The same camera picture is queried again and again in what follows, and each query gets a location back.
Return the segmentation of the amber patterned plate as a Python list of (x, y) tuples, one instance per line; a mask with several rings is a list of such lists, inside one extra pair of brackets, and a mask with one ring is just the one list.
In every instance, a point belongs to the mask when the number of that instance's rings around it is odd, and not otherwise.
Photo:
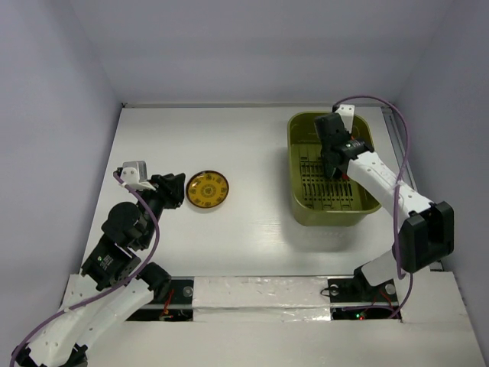
[(218, 171), (200, 171), (188, 180), (186, 198), (198, 209), (215, 209), (225, 202), (230, 185)]

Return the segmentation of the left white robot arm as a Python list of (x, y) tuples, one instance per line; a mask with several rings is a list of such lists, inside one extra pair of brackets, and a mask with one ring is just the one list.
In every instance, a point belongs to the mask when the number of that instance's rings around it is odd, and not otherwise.
[(159, 219), (181, 207), (185, 174), (113, 177), (136, 199), (108, 212), (102, 236), (75, 274), (59, 310), (36, 326), (14, 349), (11, 366), (85, 366), (89, 349), (141, 306), (164, 300), (171, 276), (151, 259), (160, 241)]

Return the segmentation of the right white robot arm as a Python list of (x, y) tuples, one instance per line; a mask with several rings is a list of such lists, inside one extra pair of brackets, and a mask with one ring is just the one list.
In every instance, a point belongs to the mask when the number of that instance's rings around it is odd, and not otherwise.
[(380, 158), (373, 146), (353, 138), (353, 113), (336, 111), (314, 120), (325, 175), (345, 174), (372, 195), (393, 220), (391, 250), (354, 271), (347, 292), (372, 298), (380, 285), (414, 274), (454, 251), (455, 214), (445, 201), (435, 203), (416, 192)]

